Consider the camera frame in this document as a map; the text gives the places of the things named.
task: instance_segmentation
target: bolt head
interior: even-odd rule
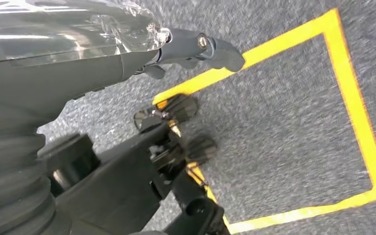
[[[198,35],[198,46],[204,50],[208,46],[208,40],[207,37],[204,34]]]

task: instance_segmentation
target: transparent plastic cover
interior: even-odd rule
[[[161,48],[169,37],[133,2],[0,0],[0,61],[56,63]]]

